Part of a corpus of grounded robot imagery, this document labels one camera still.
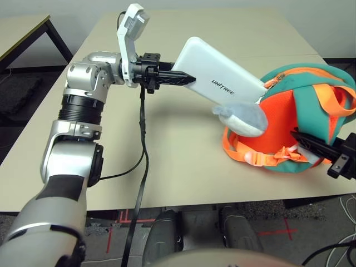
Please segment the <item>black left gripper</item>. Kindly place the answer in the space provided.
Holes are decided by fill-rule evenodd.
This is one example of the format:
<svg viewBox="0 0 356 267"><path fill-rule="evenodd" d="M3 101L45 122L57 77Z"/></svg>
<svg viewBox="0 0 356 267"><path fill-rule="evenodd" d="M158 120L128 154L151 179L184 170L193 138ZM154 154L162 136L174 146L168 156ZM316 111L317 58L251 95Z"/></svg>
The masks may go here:
<svg viewBox="0 0 356 267"><path fill-rule="evenodd" d="M160 62L159 53L145 53L133 64L133 81L153 94L160 85L183 86L196 81L196 78L181 71L172 71L174 62Z"/></svg>

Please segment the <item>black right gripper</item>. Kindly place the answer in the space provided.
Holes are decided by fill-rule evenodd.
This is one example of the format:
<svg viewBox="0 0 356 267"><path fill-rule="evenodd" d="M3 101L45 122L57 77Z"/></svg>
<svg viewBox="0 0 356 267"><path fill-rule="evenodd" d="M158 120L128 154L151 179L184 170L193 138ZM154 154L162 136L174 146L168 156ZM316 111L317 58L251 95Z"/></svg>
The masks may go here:
<svg viewBox="0 0 356 267"><path fill-rule="evenodd" d="M350 133L345 140L337 137L331 145L310 134L299 132L297 127L290 133L302 148L332 162L327 172L329 176L335 179L339 176L355 179L355 133Z"/></svg>

